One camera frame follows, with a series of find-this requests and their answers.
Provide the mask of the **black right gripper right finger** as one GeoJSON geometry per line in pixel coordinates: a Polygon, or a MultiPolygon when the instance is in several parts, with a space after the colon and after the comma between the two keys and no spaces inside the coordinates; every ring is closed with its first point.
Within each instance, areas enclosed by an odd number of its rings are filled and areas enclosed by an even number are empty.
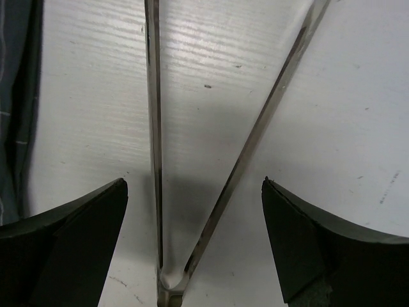
{"type": "Polygon", "coordinates": [[[288,306],[407,306],[408,238],[357,225],[265,179],[262,205],[288,306]]]}

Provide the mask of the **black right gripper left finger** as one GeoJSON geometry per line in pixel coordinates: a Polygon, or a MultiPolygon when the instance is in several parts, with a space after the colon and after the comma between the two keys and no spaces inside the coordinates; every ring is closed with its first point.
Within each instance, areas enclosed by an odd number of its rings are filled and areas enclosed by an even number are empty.
{"type": "Polygon", "coordinates": [[[1,306],[98,306],[128,202],[118,178],[1,227],[1,306]]]}

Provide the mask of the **metal tongs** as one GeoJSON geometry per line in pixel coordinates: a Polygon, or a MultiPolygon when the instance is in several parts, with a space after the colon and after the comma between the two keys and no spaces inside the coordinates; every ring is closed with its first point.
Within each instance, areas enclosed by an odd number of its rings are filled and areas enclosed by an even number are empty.
{"type": "Polygon", "coordinates": [[[226,183],[210,213],[200,237],[183,269],[181,281],[174,287],[165,284],[163,231],[163,180],[162,180],[162,108],[160,71],[160,3],[145,1],[146,68],[148,85],[148,109],[150,124],[151,175],[155,204],[157,236],[157,304],[158,306],[181,306],[188,284],[195,272],[229,201],[249,166],[263,134],[280,104],[301,59],[308,48],[326,10],[329,1],[312,1],[300,30],[284,64],[267,96],[265,103],[247,137],[247,140],[231,170],[226,183]]]}

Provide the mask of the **dark checked placemat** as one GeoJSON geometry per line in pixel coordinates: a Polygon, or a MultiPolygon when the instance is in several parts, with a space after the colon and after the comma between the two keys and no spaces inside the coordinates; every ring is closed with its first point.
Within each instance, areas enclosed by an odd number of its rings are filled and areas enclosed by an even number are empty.
{"type": "Polygon", "coordinates": [[[40,94],[43,1],[1,1],[1,224],[24,217],[40,94]]]}

